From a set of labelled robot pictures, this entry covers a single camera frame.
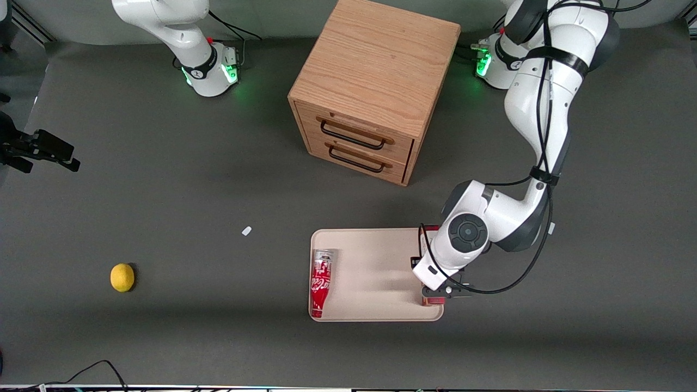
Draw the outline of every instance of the red can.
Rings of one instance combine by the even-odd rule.
[[[312,280],[310,282],[310,298],[312,299],[312,317],[322,317],[322,307],[329,295],[329,282],[332,279],[332,260],[334,251],[316,249],[312,265]]]

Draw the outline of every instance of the black strap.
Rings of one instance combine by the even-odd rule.
[[[205,79],[208,75],[208,71],[212,70],[217,63],[217,50],[213,46],[210,47],[210,57],[208,60],[197,67],[187,67],[182,64],[181,68],[191,75],[194,79]]]
[[[517,70],[521,67],[523,59],[506,53],[506,51],[503,50],[503,47],[501,47],[501,37],[496,40],[496,44],[494,44],[493,49],[496,51],[496,56],[498,56],[498,58],[506,64],[506,68],[509,70]]]
[[[569,66],[578,72],[581,77],[585,77],[588,74],[588,64],[586,64],[585,61],[580,57],[565,50],[551,46],[536,47],[528,52],[526,59],[536,59],[540,57],[559,61],[560,63]]]
[[[533,166],[530,170],[530,176],[551,186],[556,186],[559,182],[559,175],[545,172],[537,166]]]

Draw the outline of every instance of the yellow lemon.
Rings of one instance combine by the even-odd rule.
[[[117,292],[125,293],[133,287],[135,273],[128,264],[117,264],[112,268],[112,287]]]

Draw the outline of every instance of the wooden drawer cabinet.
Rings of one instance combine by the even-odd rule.
[[[339,0],[288,95],[316,157],[405,186],[460,26]]]

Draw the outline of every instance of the drawer handle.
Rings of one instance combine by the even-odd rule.
[[[360,167],[360,168],[363,169],[363,170],[367,170],[367,171],[373,172],[373,173],[380,173],[380,172],[383,171],[383,169],[385,169],[385,164],[384,164],[384,163],[381,163],[381,164],[380,164],[380,169],[376,169],[376,168],[374,168],[374,167],[366,166],[366,165],[363,165],[362,163],[354,162],[354,161],[352,161],[352,160],[350,160],[350,159],[348,159],[348,158],[344,158],[344,157],[342,157],[342,156],[338,156],[338,155],[336,155],[336,154],[333,154],[332,151],[334,151],[334,146],[329,146],[329,156],[330,156],[330,157],[332,157],[332,158],[334,158],[334,159],[336,159],[336,160],[340,160],[340,161],[342,161],[342,162],[344,162],[344,163],[348,163],[349,165],[353,165],[353,166],[356,166],[356,167]]]
[[[344,135],[341,135],[341,134],[336,133],[336,132],[332,132],[328,129],[325,129],[324,128],[325,125],[327,125],[327,121],[322,120],[322,124],[320,124],[320,126],[319,126],[319,128],[322,130],[322,133],[324,133],[325,135],[337,137],[341,140],[346,140],[347,142],[358,144],[359,146],[362,146],[362,147],[365,147],[365,148],[371,149],[371,150],[380,150],[385,146],[385,142],[386,142],[385,139],[382,139],[382,142],[380,142],[380,144],[378,144],[378,145],[370,144],[370,143],[362,142],[358,139],[353,139],[352,137],[348,137],[348,136],[344,136]]]

